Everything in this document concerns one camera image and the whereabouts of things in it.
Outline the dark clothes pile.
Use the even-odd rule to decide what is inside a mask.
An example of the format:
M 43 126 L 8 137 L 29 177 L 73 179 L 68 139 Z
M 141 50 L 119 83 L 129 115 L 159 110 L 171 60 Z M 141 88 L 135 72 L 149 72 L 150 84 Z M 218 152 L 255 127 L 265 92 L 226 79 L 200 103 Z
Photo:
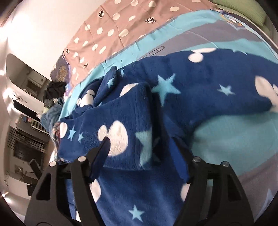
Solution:
M 54 105 L 55 99 L 62 98 L 66 91 L 66 85 L 65 82 L 51 82 L 44 91 L 42 99 L 44 107 L 50 108 Z

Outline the light blue grey bedsheet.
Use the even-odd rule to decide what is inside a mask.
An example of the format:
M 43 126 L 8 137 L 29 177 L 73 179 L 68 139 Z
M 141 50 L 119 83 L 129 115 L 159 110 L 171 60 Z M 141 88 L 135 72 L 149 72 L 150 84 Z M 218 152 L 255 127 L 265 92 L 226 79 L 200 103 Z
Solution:
M 113 65 L 122 67 L 145 56 L 201 48 L 231 49 L 277 62 L 277 46 L 243 18 L 212 10 L 182 14 L 91 69 L 74 88 L 60 116 L 68 116 L 81 91 Z M 214 118 L 196 130 L 193 152 L 211 163 L 229 161 L 240 176 L 254 217 L 263 214 L 277 192 L 276 113 Z

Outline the blue fleece star garment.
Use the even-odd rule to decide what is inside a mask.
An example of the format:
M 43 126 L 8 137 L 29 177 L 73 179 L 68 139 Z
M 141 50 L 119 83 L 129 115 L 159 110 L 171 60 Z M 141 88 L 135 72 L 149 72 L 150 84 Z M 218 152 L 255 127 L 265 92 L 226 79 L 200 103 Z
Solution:
M 58 157 L 72 162 L 108 137 L 109 154 L 91 184 L 104 223 L 173 225 L 189 185 L 171 138 L 197 155 L 193 139 L 206 122 L 266 112 L 277 114 L 277 64 L 269 59 L 229 49 L 146 57 L 112 67 L 81 92 L 61 119 Z

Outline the pink polka dot blanket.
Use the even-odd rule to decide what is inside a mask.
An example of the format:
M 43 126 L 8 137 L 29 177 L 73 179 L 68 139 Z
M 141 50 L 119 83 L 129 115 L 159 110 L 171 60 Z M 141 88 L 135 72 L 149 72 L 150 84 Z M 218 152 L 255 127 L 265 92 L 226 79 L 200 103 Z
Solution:
M 83 22 L 64 54 L 75 87 L 100 63 L 181 14 L 210 9 L 211 1 L 106 1 Z

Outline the purple patterned pillow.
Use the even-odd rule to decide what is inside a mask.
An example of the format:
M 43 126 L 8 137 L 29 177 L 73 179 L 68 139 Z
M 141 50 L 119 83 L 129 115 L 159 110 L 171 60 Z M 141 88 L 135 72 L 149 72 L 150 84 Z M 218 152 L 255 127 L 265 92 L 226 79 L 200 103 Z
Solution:
M 70 66 L 63 56 L 60 56 L 50 73 L 53 82 L 70 82 Z

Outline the green pillow near edge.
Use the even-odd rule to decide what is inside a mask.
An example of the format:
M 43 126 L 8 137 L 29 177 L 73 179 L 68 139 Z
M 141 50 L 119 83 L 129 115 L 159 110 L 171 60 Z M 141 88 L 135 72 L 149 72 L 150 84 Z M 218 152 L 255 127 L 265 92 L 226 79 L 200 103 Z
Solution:
M 230 12 L 239 12 L 241 15 L 250 19 L 258 27 L 264 27 L 267 14 L 257 1 L 213 0 L 212 2 L 221 9 L 226 9 Z

